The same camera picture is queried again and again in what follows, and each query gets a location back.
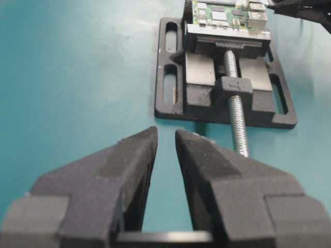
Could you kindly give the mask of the black second gripper housing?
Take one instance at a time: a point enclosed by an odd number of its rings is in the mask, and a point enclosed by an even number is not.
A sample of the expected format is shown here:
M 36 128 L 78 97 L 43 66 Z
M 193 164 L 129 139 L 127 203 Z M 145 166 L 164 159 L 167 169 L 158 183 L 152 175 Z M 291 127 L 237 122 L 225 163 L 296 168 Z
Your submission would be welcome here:
M 330 0 L 269 1 L 267 7 L 274 14 L 319 23 L 330 33 Z

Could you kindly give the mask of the left gripper black foam left finger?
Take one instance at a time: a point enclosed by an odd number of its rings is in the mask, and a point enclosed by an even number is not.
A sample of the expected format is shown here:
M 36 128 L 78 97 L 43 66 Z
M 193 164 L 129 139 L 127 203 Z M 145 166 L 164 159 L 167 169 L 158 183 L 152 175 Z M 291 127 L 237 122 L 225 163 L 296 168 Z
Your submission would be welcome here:
M 110 247 L 142 229 L 156 127 L 41 175 L 7 210 L 1 247 Z

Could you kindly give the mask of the left gripper black foam right finger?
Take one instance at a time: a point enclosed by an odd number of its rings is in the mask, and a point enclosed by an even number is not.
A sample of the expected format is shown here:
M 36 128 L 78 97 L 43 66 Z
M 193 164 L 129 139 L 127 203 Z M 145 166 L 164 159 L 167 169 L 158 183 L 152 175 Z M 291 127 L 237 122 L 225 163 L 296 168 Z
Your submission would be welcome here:
M 192 226 L 220 247 L 330 247 L 330 217 L 290 173 L 179 129 Z

